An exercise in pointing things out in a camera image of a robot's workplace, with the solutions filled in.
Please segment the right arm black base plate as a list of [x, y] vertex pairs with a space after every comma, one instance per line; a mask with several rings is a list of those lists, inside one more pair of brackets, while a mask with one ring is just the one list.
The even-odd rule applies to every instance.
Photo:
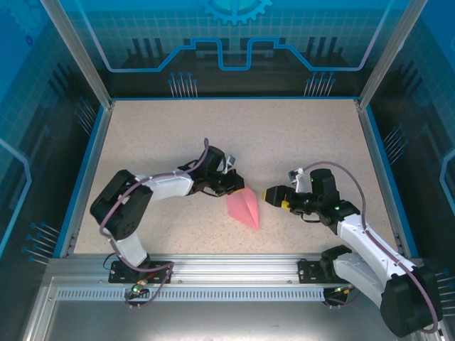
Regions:
[[300, 284], [347, 284], [348, 281], [336, 275], [334, 267], [325, 261], [301, 259], [297, 263]]

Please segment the blue table border strip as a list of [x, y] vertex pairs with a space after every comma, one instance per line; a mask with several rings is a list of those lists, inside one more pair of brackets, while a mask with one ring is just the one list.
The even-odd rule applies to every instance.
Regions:
[[402, 223], [401, 235], [402, 235], [403, 243], [405, 243], [406, 246], [407, 246], [407, 248], [406, 248], [407, 256], [409, 258], [418, 259], [420, 257], [419, 250], [418, 250], [416, 242], [414, 240], [412, 229], [411, 229], [409, 221], [407, 219], [407, 216], [406, 216], [406, 213], [405, 213], [405, 208], [404, 208], [404, 206], [402, 204], [402, 200], [401, 200], [401, 197], [400, 197], [400, 194], [399, 194], [399, 190], [397, 188], [397, 184], [396, 184], [394, 175], [392, 173], [392, 168], [391, 168], [390, 162], [389, 162], [389, 160], [387, 158], [387, 154], [386, 154], [386, 151], [385, 151], [384, 143], [382, 142], [382, 137], [380, 135], [379, 128], [378, 128], [378, 125], [376, 123], [373, 111], [370, 108], [370, 105], [368, 105], [366, 107], [366, 111], [368, 113], [370, 122], [373, 125], [374, 135], [375, 135], [375, 138], [376, 138], [376, 140], [378, 142], [378, 145], [379, 145], [379, 148], [380, 148], [380, 154], [382, 156], [382, 160], [383, 160], [383, 163], [384, 163], [384, 166], [385, 166], [385, 170], [386, 170], [386, 173], [387, 173], [388, 183], [390, 184], [390, 187], [391, 187], [391, 190], [392, 190], [392, 194], [393, 194], [393, 197], [394, 197], [394, 200], [395, 200], [395, 205], [396, 205], [398, 214], [399, 214], [400, 219], [401, 219], [401, 223]]
[[104, 107], [101, 107], [97, 114], [53, 251], [53, 258], [65, 258], [67, 256], [73, 235], [77, 234], [81, 227], [111, 115], [111, 111]]

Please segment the aluminium frame post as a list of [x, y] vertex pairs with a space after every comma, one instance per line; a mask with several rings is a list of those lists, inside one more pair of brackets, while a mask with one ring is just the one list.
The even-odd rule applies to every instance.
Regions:
[[373, 68], [368, 81], [366, 82], [358, 98], [358, 111], [365, 111], [374, 94], [378, 90], [381, 82], [392, 66], [397, 54], [401, 51], [408, 35], [420, 17], [428, 0], [409, 0], [407, 8], [404, 10], [395, 30], [393, 31], [378, 63]]
[[110, 110], [113, 103], [112, 98], [59, 0], [40, 0], [40, 3], [82, 71], [88, 85], [95, 93], [96, 98], [105, 109]]

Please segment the wide aluminium mounting rail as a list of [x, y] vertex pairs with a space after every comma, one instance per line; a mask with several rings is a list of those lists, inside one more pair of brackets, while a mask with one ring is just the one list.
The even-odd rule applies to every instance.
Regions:
[[[158, 265], [174, 263], [173, 286], [298, 285], [297, 263], [301, 259], [320, 260], [310, 254], [152, 254]], [[105, 254], [76, 254], [52, 259], [43, 276], [43, 285], [107, 286], [111, 263], [117, 257]]]

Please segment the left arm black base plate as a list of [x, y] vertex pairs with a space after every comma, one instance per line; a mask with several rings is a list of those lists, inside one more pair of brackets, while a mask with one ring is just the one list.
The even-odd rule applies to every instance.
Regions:
[[155, 272], [139, 272], [129, 268], [122, 261], [113, 261], [109, 270], [108, 282], [133, 284], [139, 280], [146, 280], [150, 284], [160, 284], [168, 275], [168, 270], [169, 268]]

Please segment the blue printed enclosure panel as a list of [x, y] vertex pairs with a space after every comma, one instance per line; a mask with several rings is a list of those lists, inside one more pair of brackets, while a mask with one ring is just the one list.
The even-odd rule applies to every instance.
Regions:
[[59, 0], [109, 95], [357, 97], [409, 0]]
[[0, 341], [19, 341], [102, 106], [41, 0], [0, 0]]
[[437, 275], [455, 323], [455, 0], [427, 0], [370, 100], [407, 255]]

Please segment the sheet metal tray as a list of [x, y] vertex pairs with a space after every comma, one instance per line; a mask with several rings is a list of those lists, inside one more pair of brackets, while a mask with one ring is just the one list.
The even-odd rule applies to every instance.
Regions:
[[[166, 288], [304, 286], [167, 286]], [[376, 306], [352, 293], [344, 305], [322, 302], [58, 301], [61, 288], [42, 287], [20, 341], [449, 341], [442, 332], [397, 337]]]

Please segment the aluminium table side rail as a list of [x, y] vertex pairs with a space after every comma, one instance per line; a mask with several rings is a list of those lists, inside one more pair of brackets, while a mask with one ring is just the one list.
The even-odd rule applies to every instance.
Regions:
[[97, 165], [101, 156], [102, 148], [106, 139], [109, 123], [112, 118], [113, 109], [104, 109], [100, 118], [97, 119], [97, 125], [93, 128], [90, 136], [87, 150], [82, 160], [80, 173], [78, 174], [74, 196], [71, 199], [68, 212], [68, 222], [65, 241], [63, 242], [60, 256], [66, 258], [74, 252], [75, 243], [79, 235], [82, 219], [85, 214], [85, 208], [88, 203], [93, 180], [95, 178]]
[[374, 135], [373, 125], [370, 122], [366, 109], [363, 109], [360, 106], [360, 102], [358, 100], [355, 101], [355, 107], [360, 120], [360, 125], [362, 126], [362, 130], [365, 136], [365, 141], [368, 146], [370, 158], [373, 164], [373, 168], [375, 170], [375, 175], [378, 180], [378, 185], [382, 195], [382, 201], [384, 202], [385, 211], [387, 213], [387, 218], [390, 223], [390, 228], [392, 230], [394, 239], [393, 244], [396, 246], [399, 254], [406, 256], [407, 246], [402, 241], [401, 219], [395, 205], [395, 200], [392, 194], [390, 184], [388, 183], [387, 173], [382, 160], [382, 156], [380, 154], [378, 142]]

